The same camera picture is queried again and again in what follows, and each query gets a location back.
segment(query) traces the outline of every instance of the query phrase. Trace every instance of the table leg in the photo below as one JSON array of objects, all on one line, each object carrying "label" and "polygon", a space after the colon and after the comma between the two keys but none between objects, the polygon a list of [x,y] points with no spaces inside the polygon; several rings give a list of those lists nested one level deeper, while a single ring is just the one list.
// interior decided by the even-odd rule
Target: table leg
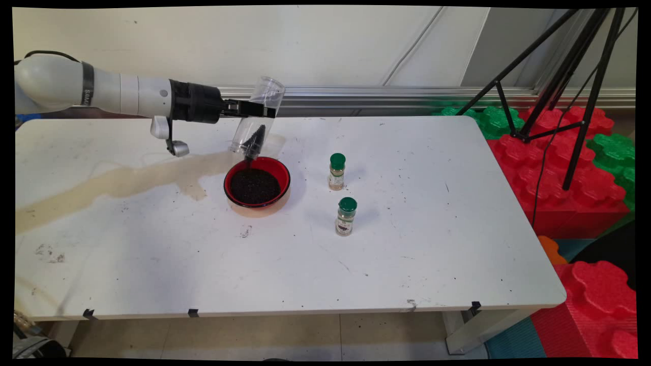
[{"label": "table leg", "polygon": [[[448,330],[445,339],[449,354],[465,354],[493,336],[509,329],[538,309],[483,310],[456,330]],[[447,322],[458,325],[459,322]]]},{"label": "table leg", "polygon": [[78,320],[62,320],[54,323],[48,333],[48,337],[53,339],[66,350],[66,355],[70,356],[70,341],[77,331]]}]

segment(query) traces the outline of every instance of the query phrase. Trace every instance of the black bowl rim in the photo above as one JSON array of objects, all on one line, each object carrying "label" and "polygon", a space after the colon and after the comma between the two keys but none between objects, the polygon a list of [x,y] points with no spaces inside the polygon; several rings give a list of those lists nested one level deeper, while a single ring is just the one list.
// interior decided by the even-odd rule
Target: black bowl rim
[{"label": "black bowl rim", "polygon": [[[273,159],[273,158],[270,158],[269,156],[261,156],[261,158]],[[229,171],[226,172],[226,176],[224,176],[224,184],[223,184],[223,187],[224,187],[224,194],[226,195],[226,197],[228,197],[229,200],[230,200],[231,202],[233,202],[234,204],[236,204],[236,205],[238,205],[238,206],[241,206],[241,207],[246,207],[246,208],[260,208],[260,207],[266,207],[266,206],[269,206],[270,204],[274,204],[274,203],[278,202],[278,200],[280,200],[281,198],[283,198],[283,196],[285,196],[285,193],[287,193],[287,191],[289,190],[289,186],[290,186],[290,184],[292,183],[292,175],[289,173],[289,169],[287,169],[287,166],[286,166],[285,164],[283,164],[283,162],[281,162],[281,161],[278,160],[278,159],[274,159],[274,160],[277,161],[277,162],[279,162],[279,163],[284,167],[285,171],[287,172],[287,188],[286,188],[284,191],[282,191],[281,194],[278,195],[278,197],[276,197],[273,201],[266,202],[266,203],[264,203],[264,204],[262,204],[262,203],[260,203],[260,204],[244,204],[244,203],[239,203],[239,202],[235,201],[235,200],[234,200],[234,199],[229,195],[229,192],[226,190],[226,176],[229,175],[230,171],[231,171],[231,170],[235,167],[235,165],[237,165],[237,164],[235,164],[235,165],[233,165],[232,167],[230,167]]]}]

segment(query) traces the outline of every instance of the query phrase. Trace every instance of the black seeds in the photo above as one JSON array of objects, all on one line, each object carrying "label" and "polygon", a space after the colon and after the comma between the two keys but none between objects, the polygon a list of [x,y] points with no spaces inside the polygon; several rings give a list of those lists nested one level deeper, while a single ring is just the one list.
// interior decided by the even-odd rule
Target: black seeds
[{"label": "black seeds", "polygon": [[281,194],[278,180],[260,169],[244,169],[233,174],[230,181],[233,197],[246,204],[260,204]]}]

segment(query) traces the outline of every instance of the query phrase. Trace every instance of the green cap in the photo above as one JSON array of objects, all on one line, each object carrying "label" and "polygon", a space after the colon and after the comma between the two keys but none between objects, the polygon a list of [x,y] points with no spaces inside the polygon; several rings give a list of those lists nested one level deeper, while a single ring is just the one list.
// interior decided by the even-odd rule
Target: green cap
[{"label": "green cap", "polygon": [[352,197],[344,197],[339,201],[339,208],[345,212],[353,212],[357,210],[357,201]]},{"label": "green cap", "polygon": [[330,156],[330,165],[332,165],[332,169],[334,170],[341,170],[344,168],[346,163],[346,157],[344,154],[339,154],[338,152],[332,154]]}]

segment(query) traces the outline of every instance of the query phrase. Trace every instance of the clear plastic cup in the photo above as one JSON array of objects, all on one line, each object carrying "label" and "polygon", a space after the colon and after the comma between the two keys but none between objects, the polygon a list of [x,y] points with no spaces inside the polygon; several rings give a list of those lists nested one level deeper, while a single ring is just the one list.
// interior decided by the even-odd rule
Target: clear plastic cup
[{"label": "clear plastic cup", "polygon": [[[283,84],[270,77],[261,76],[249,101],[264,104],[267,108],[275,108],[278,115],[284,92]],[[257,158],[272,124],[273,119],[267,117],[243,118],[235,131],[229,150],[243,154],[249,159]]]}]

